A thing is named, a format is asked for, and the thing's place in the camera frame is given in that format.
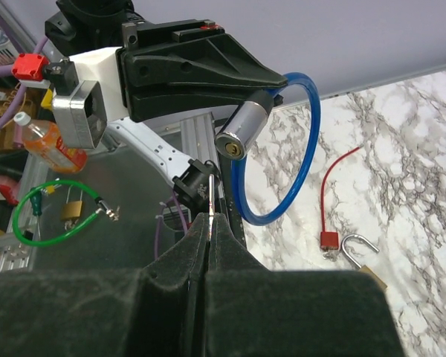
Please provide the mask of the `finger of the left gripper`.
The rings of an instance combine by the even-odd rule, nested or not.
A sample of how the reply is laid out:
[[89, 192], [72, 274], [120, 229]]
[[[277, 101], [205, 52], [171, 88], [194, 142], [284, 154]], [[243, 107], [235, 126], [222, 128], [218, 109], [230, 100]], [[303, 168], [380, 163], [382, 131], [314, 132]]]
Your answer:
[[287, 79], [263, 65], [228, 34], [160, 44], [120, 55], [128, 87], [196, 86], [279, 89]]
[[259, 88], [145, 87], [124, 89], [129, 117], [134, 122], [218, 106], [238, 106]]

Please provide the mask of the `silver key set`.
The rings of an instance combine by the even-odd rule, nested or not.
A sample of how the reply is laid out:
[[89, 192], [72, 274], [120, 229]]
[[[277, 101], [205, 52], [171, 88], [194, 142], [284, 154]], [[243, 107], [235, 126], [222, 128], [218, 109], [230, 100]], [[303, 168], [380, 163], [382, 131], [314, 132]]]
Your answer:
[[209, 225], [213, 224], [216, 212], [215, 200], [216, 200], [216, 180], [215, 176], [213, 174], [210, 174], [208, 180]]

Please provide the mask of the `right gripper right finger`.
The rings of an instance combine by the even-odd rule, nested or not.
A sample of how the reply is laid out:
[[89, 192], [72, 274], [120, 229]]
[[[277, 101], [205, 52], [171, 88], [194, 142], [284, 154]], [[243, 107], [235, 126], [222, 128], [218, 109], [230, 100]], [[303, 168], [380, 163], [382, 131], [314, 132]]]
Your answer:
[[209, 356], [402, 356], [381, 287], [356, 271], [271, 271], [214, 216], [205, 274]]

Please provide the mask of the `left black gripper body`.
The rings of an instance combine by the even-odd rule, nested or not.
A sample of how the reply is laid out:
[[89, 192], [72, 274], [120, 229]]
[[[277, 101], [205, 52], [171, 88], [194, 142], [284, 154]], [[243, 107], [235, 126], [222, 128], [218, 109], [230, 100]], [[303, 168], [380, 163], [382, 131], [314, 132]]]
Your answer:
[[154, 25], [135, 11], [132, 1], [57, 1], [59, 11], [45, 22], [45, 35], [66, 57], [101, 48], [132, 50], [187, 43], [188, 51], [212, 60], [226, 56], [211, 37], [224, 29], [209, 20]]

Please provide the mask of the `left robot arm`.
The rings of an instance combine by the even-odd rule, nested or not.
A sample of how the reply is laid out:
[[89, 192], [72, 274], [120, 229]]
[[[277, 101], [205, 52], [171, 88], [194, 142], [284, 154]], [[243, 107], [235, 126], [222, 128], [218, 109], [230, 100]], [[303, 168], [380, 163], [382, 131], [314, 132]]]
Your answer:
[[109, 133], [158, 170], [184, 205], [204, 211], [216, 165], [178, 151], [146, 122], [234, 105], [216, 145], [222, 155], [241, 159], [287, 78], [209, 19], [155, 24], [131, 1], [58, 1], [57, 7], [45, 33], [62, 60], [43, 74], [54, 89], [52, 112], [64, 142], [93, 149]]

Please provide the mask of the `brass padlock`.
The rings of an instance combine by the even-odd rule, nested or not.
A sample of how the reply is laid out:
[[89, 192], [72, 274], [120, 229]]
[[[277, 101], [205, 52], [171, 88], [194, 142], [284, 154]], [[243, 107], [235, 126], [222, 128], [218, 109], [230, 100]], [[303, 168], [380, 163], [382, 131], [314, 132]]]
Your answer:
[[351, 249], [353, 242], [360, 243], [366, 248], [371, 250], [374, 254], [378, 254], [380, 250], [376, 245], [369, 241], [366, 237], [360, 234], [348, 234], [340, 243], [340, 250], [347, 261], [359, 272], [369, 275], [379, 286], [379, 288], [385, 292], [387, 290], [387, 284], [366, 264], [367, 260], [361, 260], [361, 255], [356, 255], [355, 250]]

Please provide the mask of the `blue cable lock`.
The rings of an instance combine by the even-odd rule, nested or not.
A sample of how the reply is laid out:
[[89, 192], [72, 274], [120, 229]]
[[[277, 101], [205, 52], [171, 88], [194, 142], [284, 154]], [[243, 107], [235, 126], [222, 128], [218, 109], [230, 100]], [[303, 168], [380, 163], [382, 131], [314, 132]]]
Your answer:
[[219, 152], [231, 160], [230, 183], [241, 217], [254, 226], [277, 221], [291, 206], [309, 174], [320, 127], [317, 87], [306, 74], [287, 73], [285, 88], [303, 105], [278, 108], [280, 89], [246, 100], [216, 136]]

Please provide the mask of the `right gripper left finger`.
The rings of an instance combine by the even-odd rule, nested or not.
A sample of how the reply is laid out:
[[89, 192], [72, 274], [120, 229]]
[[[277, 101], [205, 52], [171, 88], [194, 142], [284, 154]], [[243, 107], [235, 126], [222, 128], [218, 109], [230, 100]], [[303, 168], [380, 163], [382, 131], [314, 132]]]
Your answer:
[[202, 356], [210, 217], [143, 268], [0, 273], [0, 356]]

